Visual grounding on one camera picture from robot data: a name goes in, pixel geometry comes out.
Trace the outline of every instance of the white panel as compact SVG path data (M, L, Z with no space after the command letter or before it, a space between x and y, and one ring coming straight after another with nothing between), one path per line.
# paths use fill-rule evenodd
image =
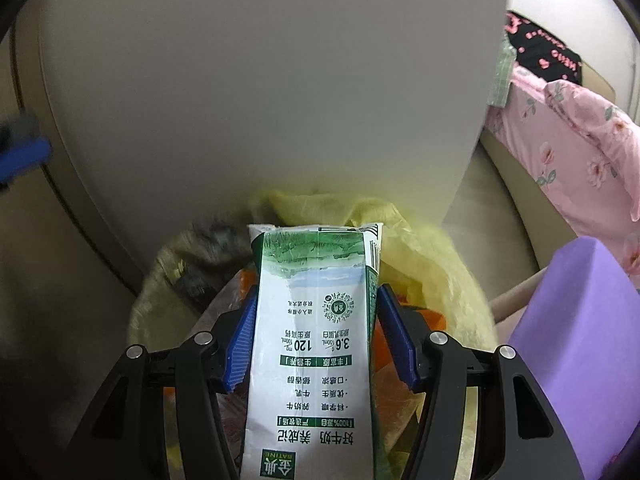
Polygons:
M260 188L434 222L476 143L505 0L44 0L78 173L140 261Z
M508 0L575 50L616 91L616 104L629 110L634 84L633 31L613 0Z

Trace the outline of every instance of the beige bed frame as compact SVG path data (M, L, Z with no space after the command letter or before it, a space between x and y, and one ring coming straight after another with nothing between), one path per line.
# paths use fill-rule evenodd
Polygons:
M611 102L616 93L588 64L582 66L582 84ZM483 130L480 143L495 164L527 230L538 265L542 269L554 252L576 237L574 231L530 177L519 161L489 131Z

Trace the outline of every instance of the blurry blue object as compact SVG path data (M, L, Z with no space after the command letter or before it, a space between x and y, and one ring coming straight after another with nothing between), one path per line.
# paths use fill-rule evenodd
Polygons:
M40 135L38 121L21 115L0 125L0 186L34 170L51 157L51 144Z

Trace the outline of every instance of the white and green carton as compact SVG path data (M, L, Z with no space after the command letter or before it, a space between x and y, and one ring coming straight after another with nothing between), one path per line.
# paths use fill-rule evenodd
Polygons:
M259 293L241 480L372 480L382 225L250 232Z

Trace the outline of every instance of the silver screw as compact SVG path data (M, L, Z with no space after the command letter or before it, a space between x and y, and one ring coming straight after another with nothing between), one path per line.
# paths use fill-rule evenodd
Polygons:
M203 346L211 343L212 339L213 336L209 332L198 332L196 337L193 338L196 344Z
M127 348L127 357L129 359L137 359L142 355L142 346L133 345Z
M443 332L431 332L429 339L431 339L432 343L436 343L436 345L444 345L444 343L449 340L447 334Z
M500 355L505 359L513 359L516 357L516 351L508 345L500 347Z

